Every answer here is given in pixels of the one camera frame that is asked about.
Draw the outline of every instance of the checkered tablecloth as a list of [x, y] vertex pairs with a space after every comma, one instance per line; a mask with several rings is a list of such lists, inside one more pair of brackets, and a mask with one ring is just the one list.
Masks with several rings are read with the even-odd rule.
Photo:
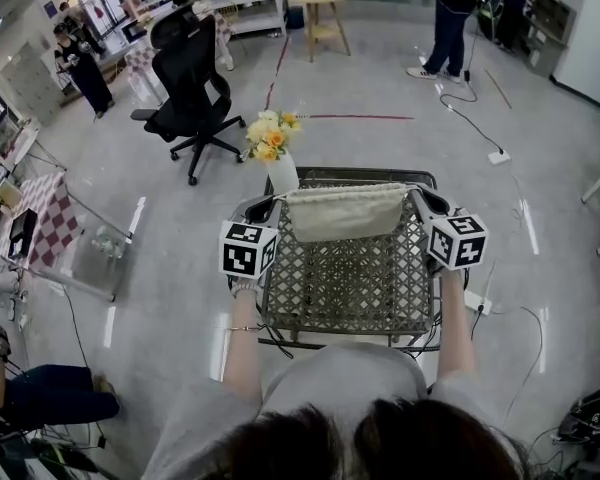
[[[211, 12], [196, 13], [198, 19], [203, 19], [209, 14], [211, 14]], [[231, 34], [233, 33], [231, 26], [227, 20], [224, 19], [222, 14], [214, 12], [213, 17], [216, 20], [216, 44], [218, 44], [218, 42], [222, 42], [226, 45], [231, 39]], [[124, 58], [127, 61], [127, 66], [129, 66], [132, 71], [145, 71], [152, 69], [151, 61], [156, 56], [157, 52], [158, 50], [151, 46], [149, 34], [147, 34], [140, 41], [138, 41], [138, 43], [124, 56]]]
[[8, 258], [9, 234], [13, 219], [7, 219], [5, 226], [0, 230], [0, 256], [20, 267], [34, 271], [40, 270], [43, 266], [52, 267], [56, 256], [81, 232], [71, 207], [64, 172], [26, 180], [20, 190], [22, 190], [22, 199], [13, 209], [14, 218], [28, 208], [38, 214], [29, 254], [26, 258], [15, 261]]

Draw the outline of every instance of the black office chair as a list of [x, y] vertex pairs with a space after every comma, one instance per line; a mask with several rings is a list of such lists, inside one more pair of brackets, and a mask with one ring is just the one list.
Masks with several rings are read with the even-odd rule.
[[[194, 154], [189, 166], [189, 185], [197, 185], [198, 179], [193, 171], [207, 144], [234, 153], [236, 162], [242, 163], [240, 151], [214, 135], [234, 123], [239, 123], [241, 128], [246, 123], [241, 116], [224, 120], [231, 108], [231, 90], [215, 67], [215, 18], [207, 16], [200, 21], [199, 29], [193, 35], [184, 33], [174, 38], [177, 26], [172, 26], [165, 19], [164, 29], [171, 37], [152, 61], [153, 70], [169, 93], [169, 99], [159, 110], [134, 110], [131, 119], [145, 121], [144, 129], [157, 133], [165, 142], [173, 142], [176, 137], [190, 137], [171, 148], [171, 160], [176, 161], [178, 151], [192, 146]], [[158, 23], [152, 30], [151, 40], [154, 47], [160, 48], [159, 40], [154, 40], [155, 27]], [[213, 104], [204, 87], [208, 81], [220, 94]]]

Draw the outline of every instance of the gray shirt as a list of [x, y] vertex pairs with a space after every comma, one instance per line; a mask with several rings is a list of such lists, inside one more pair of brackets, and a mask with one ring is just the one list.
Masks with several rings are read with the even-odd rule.
[[267, 388], [262, 407], [207, 379], [183, 388], [143, 476], [146, 480], [193, 480], [208, 471], [214, 443], [259, 413], [290, 413], [313, 404], [334, 418], [343, 442], [378, 398], [430, 398], [454, 405], [490, 425], [476, 381], [456, 373], [439, 379], [427, 394], [418, 364], [397, 350], [368, 343], [321, 349], [294, 361]]

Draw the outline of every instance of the white power strip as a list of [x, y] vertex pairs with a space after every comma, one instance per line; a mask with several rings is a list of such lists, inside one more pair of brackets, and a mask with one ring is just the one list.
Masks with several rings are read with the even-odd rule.
[[[476, 295], [475, 293], [470, 292], [469, 290], [465, 290], [464, 305], [466, 307], [468, 307], [469, 309], [473, 309], [477, 313], [478, 306], [480, 305], [481, 300], [482, 300], [482, 297], [480, 297], [479, 295]], [[482, 314], [486, 316], [489, 314], [490, 311], [491, 311], [491, 301], [485, 300], [484, 301], [484, 309], [482, 310]]]

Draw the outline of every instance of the chair armrest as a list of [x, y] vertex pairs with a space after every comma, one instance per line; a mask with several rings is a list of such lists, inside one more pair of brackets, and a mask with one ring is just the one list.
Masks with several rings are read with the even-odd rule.
[[131, 112], [131, 119], [134, 121], [149, 121], [158, 113], [156, 109], [139, 108]]

